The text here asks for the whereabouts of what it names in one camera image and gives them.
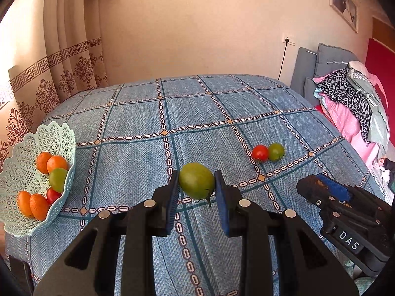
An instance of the green tomato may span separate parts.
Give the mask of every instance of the green tomato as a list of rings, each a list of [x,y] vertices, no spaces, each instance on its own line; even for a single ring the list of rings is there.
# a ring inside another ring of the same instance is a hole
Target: green tomato
[[[49,184],[58,193],[63,193],[64,182],[66,181],[67,170],[56,168],[49,174]]]
[[[280,160],[281,158],[283,158],[285,154],[284,147],[277,142],[271,144],[268,150],[269,150],[269,160],[273,162]]]
[[[187,163],[181,168],[178,182],[181,189],[195,200],[209,200],[215,189],[212,172],[199,163]]]

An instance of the pile of clothes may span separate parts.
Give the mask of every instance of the pile of clothes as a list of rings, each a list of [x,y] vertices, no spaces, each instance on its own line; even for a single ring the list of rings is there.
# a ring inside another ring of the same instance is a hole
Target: pile of clothes
[[[388,158],[381,158],[370,172],[380,186],[384,200],[392,205],[395,196],[395,162]]]
[[[314,95],[320,100],[321,112],[351,143],[371,173],[382,174],[383,165],[378,159],[386,156],[390,127],[382,103],[383,100],[388,108],[388,101],[380,80],[361,62],[351,61],[347,67],[313,81],[317,85]]]

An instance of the electrical outlet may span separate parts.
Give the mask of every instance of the electrical outlet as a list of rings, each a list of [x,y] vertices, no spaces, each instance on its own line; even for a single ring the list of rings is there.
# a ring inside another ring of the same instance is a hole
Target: electrical outlet
[[[283,43],[287,43],[287,42],[285,42],[285,39],[288,39],[288,40],[289,40],[288,44],[290,44],[290,45],[292,45],[292,46],[295,45],[295,38],[294,38],[292,35],[288,35],[288,34],[283,33],[283,34],[282,34],[282,40],[281,40],[281,41],[282,41]]]

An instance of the blue gripper pad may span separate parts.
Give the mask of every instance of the blue gripper pad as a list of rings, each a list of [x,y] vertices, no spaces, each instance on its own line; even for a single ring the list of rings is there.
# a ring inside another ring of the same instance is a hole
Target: blue gripper pad
[[[178,197],[180,195],[180,186],[178,185],[178,170],[177,172],[173,171],[172,177],[175,177],[175,180],[171,182],[173,184],[171,188],[171,197],[166,206],[166,231],[167,235],[170,235],[171,230],[174,228],[174,220],[177,209]]]
[[[347,201],[349,202],[351,199],[348,190],[343,185],[339,184],[338,182],[334,181],[331,178],[326,177],[323,174],[318,174],[316,177],[321,180],[329,189],[331,195],[335,196],[339,201]]]
[[[219,174],[216,172],[215,176],[215,199],[217,201],[218,214],[221,220],[221,227],[226,236],[229,236],[229,213],[226,205],[224,193],[222,192],[221,181]]]

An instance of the plastic fruit basket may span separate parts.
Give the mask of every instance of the plastic fruit basket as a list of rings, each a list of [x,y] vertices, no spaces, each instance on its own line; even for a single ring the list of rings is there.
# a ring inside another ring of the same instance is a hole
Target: plastic fruit basket
[[[50,187],[48,175],[36,168],[36,157],[43,151],[66,159],[69,171],[62,196],[51,206],[44,221],[25,217],[18,209],[17,195],[25,190],[30,194],[39,193],[46,197]],[[7,158],[0,174],[0,221],[7,233],[15,237],[31,236],[47,227],[59,214],[72,187],[76,170],[76,138],[74,131],[66,123],[56,122],[40,125],[35,134],[28,133],[17,143],[12,157]]]

